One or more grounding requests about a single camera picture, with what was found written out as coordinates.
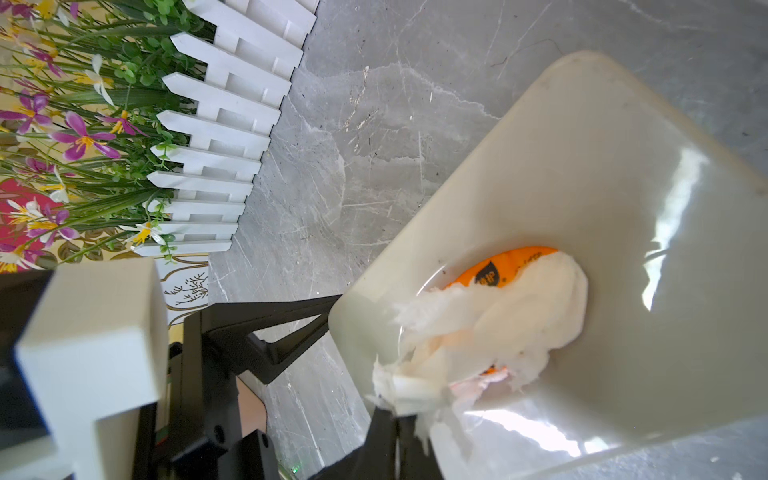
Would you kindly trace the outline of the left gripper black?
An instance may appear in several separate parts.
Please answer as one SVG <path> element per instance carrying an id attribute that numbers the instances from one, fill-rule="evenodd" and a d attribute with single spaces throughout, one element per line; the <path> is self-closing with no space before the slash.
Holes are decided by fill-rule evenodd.
<path id="1" fill-rule="evenodd" d="M 242 432 L 236 378 L 272 383 L 328 333 L 339 299 L 218 303 L 188 317 L 164 398 L 140 409 L 130 478 L 279 478 L 266 432 Z"/>

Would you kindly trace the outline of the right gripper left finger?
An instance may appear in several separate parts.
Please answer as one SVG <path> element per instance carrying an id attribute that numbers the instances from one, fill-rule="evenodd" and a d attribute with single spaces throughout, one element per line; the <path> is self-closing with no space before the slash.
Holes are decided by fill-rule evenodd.
<path id="1" fill-rule="evenodd" d="M 311 477 L 311 480 L 392 480 L 396 478 L 397 423 L 376 408 L 362 446 Z"/>

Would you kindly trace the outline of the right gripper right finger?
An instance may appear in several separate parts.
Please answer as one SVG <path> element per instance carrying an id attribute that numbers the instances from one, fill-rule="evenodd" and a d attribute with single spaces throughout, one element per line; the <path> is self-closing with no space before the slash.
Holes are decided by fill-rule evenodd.
<path id="1" fill-rule="evenodd" d="M 397 474 L 400 480 L 443 480 L 431 443 L 427 446 L 415 435 L 416 417 L 398 419 Z"/>

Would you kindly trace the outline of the orange tissue pack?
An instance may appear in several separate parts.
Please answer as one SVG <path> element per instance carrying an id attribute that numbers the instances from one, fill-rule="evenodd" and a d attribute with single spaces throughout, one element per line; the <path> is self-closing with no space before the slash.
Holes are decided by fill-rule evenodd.
<path id="1" fill-rule="evenodd" d="M 585 272 L 562 251 L 530 261 L 507 284 L 427 290 L 395 305 L 401 355 L 374 364 L 368 398 L 399 418 L 415 417 L 421 441 L 446 427 L 469 454 L 460 414 L 492 384 L 518 392 L 535 382 L 551 352 L 581 334 L 587 300 Z"/>

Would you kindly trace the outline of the beige tissue box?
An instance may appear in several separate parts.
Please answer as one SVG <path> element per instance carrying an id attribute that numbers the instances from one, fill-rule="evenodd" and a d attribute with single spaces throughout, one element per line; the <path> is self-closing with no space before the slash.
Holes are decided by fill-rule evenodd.
<path id="1" fill-rule="evenodd" d="M 362 397 L 392 309 L 518 247 L 572 255 L 583 333 L 523 394 L 433 433 L 448 479 L 541 479 L 767 411 L 767 182 L 610 58 L 529 87 L 330 314 Z"/>

